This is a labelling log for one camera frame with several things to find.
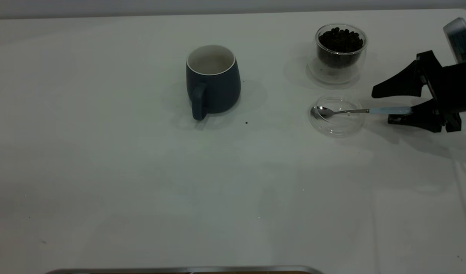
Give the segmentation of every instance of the light blue spoon handle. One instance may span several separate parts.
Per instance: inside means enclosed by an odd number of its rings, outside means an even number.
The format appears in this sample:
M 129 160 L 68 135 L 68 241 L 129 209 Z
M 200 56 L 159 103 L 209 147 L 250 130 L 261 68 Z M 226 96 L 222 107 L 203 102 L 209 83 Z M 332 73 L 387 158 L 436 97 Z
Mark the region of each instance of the light blue spoon handle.
M 375 114 L 409 114 L 412 112 L 411 107 L 391 107 L 391 108 L 371 108 L 369 113 Z

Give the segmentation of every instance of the mug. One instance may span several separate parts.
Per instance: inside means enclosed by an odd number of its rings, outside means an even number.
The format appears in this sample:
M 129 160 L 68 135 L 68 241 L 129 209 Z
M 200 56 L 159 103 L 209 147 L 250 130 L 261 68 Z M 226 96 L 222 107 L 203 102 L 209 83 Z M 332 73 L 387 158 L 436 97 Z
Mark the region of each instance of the mug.
M 195 49 L 186 60 L 187 94 L 194 119 L 227 111 L 240 97 L 240 72 L 235 54 L 226 47 L 207 45 Z

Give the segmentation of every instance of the clear glass dish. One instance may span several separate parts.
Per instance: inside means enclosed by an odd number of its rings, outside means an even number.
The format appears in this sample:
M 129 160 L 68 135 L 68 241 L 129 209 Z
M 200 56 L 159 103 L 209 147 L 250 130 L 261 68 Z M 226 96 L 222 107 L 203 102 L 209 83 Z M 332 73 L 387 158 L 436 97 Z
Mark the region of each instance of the clear glass dish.
M 344 94 L 327 94 L 320 97 L 317 102 L 309 107 L 308 115 L 311 125 L 319 132 L 332 137 L 346 137 L 362 128 L 365 121 L 363 113 L 336 114 L 330 118 L 322 117 L 317 108 L 323 106 L 332 111 L 361 109 L 362 105 L 353 97 Z
M 353 52 L 336 52 L 319 41 L 326 31 L 339 28 L 358 33 L 362 39 L 362 48 Z M 347 24 L 329 24 L 321 27 L 314 37 L 308 57 L 308 68 L 312 75 L 328 84 L 345 84 L 357 78 L 365 64 L 366 48 L 369 41 L 367 35 L 359 28 Z

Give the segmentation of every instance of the tabletop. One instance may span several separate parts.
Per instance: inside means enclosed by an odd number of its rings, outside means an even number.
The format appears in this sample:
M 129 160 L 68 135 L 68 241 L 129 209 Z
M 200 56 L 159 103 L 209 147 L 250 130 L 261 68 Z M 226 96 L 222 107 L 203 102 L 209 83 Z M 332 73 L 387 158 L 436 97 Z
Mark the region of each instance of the tabletop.
M 308 108 L 417 53 L 454 58 L 466 11 L 392 10 L 0 21 L 0 273 L 293 265 L 324 274 L 466 273 L 466 113 L 434 134 L 367 117 L 317 132 Z M 359 80 L 306 74 L 324 24 L 369 37 Z M 185 58 L 237 57 L 239 102 L 192 118 Z

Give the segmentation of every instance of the metal spoon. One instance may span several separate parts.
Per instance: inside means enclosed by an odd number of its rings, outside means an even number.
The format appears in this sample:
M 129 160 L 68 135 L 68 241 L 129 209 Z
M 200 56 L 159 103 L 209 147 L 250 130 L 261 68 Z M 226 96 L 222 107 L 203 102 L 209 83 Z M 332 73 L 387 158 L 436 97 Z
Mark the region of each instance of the metal spoon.
M 332 111 L 329 108 L 323 106 L 314 106 L 311 108 L 311 114 L 316 117 L 321 115 L 324 118 L 330 118 L 335 114 L 340 113 L 376 113 L 376 114 L 399 114 L 405 115 L 412 112 L 411 107 L 389 107 L 389 108 L 367 108 L 367 109 L 353 109 L 353 110 L 342 110 Z

